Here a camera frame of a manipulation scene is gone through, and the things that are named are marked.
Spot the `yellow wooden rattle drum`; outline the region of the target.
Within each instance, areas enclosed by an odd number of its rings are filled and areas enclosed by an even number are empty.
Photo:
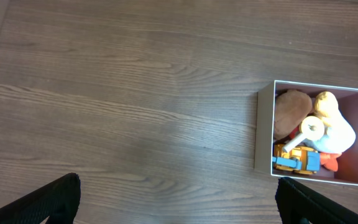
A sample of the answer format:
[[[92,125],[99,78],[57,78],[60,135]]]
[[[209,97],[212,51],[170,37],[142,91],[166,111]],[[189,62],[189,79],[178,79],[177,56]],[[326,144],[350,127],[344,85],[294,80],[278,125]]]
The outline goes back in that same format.
[[[283,150],[290,152],[305,139],[317,141],[324,135],[324,124],[316,116],[307,116],[299,125],[299,134],[284,145]]]

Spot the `brown plush toy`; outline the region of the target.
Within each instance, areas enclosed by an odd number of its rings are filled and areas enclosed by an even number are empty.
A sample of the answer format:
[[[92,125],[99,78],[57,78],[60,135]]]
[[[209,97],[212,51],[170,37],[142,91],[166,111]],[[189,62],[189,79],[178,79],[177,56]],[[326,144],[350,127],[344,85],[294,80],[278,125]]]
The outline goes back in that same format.
[[[287,137],[312,111],[312,99],[298,90],[287,90],[275,99],[273,137]]]

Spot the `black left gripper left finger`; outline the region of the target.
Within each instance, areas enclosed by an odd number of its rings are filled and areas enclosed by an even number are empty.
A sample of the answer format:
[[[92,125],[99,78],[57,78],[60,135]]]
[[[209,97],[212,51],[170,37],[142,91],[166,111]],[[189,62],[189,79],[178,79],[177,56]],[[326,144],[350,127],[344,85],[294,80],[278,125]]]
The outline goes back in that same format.
[[[69,173],[1,207],[0,224],[72,224],[80,205],[80,198],[79,175]]]

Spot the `yellow grey toy truck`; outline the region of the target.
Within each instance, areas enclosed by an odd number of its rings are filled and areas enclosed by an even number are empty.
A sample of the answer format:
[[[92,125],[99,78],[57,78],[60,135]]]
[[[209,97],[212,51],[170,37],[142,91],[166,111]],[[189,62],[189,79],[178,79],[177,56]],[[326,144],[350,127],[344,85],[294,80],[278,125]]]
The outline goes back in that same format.
[[[273,148],[272,164],[275,169],[303,175],[313,175],[320,170],[320,155],[317,150],[306,146],[294,147],[285,152],[284,144]]]

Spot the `white orange plush duck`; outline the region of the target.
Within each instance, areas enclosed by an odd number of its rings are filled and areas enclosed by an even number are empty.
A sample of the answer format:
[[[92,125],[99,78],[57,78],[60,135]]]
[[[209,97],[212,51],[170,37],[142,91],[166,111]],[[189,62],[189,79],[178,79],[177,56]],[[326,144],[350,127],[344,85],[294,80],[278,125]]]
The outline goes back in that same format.
[[[314,101],[313,115],[324,124],[324,134],[319,140],[304,140],[304,144],[319,151],[320,164],[337,172],[337,158],[356,141],[356,133],[339,110],[339,103],[330,91],[319,93]]]

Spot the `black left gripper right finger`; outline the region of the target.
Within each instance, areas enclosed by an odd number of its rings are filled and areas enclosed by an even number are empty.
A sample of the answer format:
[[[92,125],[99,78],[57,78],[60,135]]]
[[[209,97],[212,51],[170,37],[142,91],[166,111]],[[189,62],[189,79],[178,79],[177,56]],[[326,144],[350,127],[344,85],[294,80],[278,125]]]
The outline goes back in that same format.
[[[283,223],[354,223],[358,214],[290,177],[278,180],[275,194]]]

